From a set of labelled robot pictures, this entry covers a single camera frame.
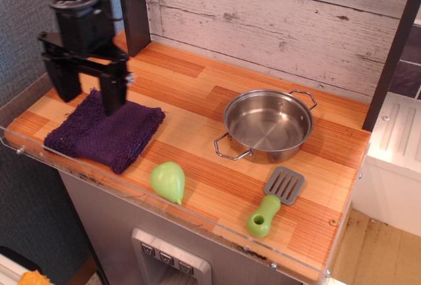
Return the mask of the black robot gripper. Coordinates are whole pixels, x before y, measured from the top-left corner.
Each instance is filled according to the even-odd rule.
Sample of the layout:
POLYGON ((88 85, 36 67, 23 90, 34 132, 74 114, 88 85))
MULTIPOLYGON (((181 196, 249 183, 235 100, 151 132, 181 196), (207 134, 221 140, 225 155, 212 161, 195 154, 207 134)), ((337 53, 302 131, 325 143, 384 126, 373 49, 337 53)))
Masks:
POLYGON ((107 116, 126 102, 128 55, 114 46, 111 0, 49 0, 59 25, 58 32, 42 32, 44 64, 60 98, 68 103, 81 94, 78 71, 63 60, 81 61, 93 56, 111 64, 99 76, 102 103, 107 116))

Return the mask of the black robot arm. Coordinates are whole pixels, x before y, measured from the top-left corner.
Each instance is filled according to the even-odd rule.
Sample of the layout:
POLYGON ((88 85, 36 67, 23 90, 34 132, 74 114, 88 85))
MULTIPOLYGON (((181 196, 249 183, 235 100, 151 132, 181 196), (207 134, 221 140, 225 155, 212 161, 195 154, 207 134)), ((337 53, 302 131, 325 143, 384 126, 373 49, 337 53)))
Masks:
POLYGON ((42 32, 47 73, 60 98, 69 102, 82 92, 79 75, 98 78, 105 114, 113 115, 126 102, 132 83, 127 53, 118 48, 111 0, 49 0, 58 32, 42 32))

